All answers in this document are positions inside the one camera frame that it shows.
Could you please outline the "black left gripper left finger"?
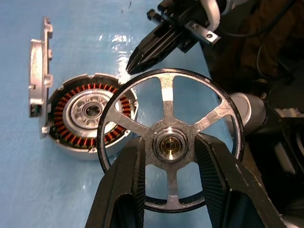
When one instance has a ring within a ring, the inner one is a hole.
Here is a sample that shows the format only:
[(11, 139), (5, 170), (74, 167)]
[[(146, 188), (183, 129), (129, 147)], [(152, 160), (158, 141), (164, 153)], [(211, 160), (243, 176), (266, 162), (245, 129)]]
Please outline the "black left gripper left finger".
[(101, 179), (85, 228), (143, 228), (145, 143), (131, 139)]

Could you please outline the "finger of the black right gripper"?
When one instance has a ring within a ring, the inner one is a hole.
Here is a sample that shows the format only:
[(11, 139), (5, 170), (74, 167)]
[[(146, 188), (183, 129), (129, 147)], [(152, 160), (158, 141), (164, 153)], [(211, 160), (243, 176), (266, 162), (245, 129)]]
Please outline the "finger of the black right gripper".
[(135, 48), (127, 72), (144, 72), (162, 62), (176, 48), (176, 29), (169, 23), (158, 25)]
[(176, 48), (186, 53), (190, 49), (190, 38), (175, 29), (165, 32), (152, 31), (131, 54), (131, 74), (150, 69), (162, 62)]

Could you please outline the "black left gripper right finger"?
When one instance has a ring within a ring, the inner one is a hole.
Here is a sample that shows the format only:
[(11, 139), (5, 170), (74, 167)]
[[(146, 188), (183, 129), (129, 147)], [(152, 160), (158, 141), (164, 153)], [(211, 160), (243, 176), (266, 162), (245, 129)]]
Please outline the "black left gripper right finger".
[(203, 194), (213, 228), (285, 228), (256, 177), (216, 137), (195, 137)]

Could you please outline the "silver spoked rotor wheel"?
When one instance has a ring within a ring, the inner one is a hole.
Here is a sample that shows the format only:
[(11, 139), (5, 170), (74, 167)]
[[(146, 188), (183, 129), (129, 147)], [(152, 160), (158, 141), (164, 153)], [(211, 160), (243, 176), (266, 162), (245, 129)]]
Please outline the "silver spoked rotor wheel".
[[(173, 84), (178, 77), (196, 81), (219, 98), (220, 103), (195, 123), (187, 124), (174, 115)], [(134, 86), (149, 79), (156, 78), (161, 84), (163, 118), (150, 127), (144, 126), (119, 112), (116, 102)], [(203, 191), (179, 199), (177, 172), (190, 162), (198, 162), (195, 157), (195, 137), (218, 120), (230, 116), (234, 128), (232, 154), (242, 160), (244, 154), (244, 133), (240, 114), (229, 95), (211, 79), (189, 70), (164, 68), (152, 70), (129, 80), (122, 85), (106, 105), (97, 128), (97, 154), (103, 171), (110, 169), (111, 163), (105, 149), (105, 125), (114, 122), (119, 126), (139, 135), (144, 143), (146, 165), (154, 165), (167, 173), (167, 199), (147, 197), (145, 208), (160, 213), (181, 213), (205, 205)]]

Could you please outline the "silver motor stator copper windings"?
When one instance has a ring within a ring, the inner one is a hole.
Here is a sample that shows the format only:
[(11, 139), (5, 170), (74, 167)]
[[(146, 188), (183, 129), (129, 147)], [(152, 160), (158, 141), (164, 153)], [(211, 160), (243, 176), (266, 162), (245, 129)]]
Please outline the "silver motor stator copper windings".
[[(117, 77), (104, 73), (79, 75), (65, 81), (48, 99), (49, 137), (73, 157), (98, 160), (98, 123), (107, 102), (121, 85)], [(115, 104), (119, 112), (132, 120), (137, 120), (138, 107), (138, 97), (133, 89)], [(109, 157), (117, 154), (133, 136), (114, 122), (107, 123), (104, 134)]]

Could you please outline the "silver finned motor cover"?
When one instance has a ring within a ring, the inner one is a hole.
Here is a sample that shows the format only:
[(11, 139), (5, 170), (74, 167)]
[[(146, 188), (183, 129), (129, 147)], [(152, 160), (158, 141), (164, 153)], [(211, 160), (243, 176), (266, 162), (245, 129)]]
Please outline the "silver finned motor cover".
[(29, 116), (47, 121), (48, 91), (53, 86), (53, 75), (49, 72), (52, 50), (49, 40), (53, 35), (53, 25), (48, 17), (42, 19), (41, 37), (30, 41), (29, 52)]

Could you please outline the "grey rounded cylinder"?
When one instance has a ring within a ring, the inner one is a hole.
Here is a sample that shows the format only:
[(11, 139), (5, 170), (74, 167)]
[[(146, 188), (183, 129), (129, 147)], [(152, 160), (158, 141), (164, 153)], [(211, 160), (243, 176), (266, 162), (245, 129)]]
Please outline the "grey rounded cylinder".
[(266, 119), (266, 107), (263, 100), (255, 95), (244, 93), (232, 93), (230, 97), (241, 116), (244, 136), (256, 131)]

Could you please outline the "blue plastic table cover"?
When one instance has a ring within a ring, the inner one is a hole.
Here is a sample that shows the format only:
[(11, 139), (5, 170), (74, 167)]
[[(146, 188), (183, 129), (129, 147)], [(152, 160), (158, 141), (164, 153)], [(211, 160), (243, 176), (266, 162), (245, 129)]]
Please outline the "blue plastic table cover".
[(41, 139), (29, 117), (29, 49), (53, 25), (53, 87), (95, 73), (128, 79), (161, 0), (0, 0), (0, 228), (84, 228), (102, 169)]

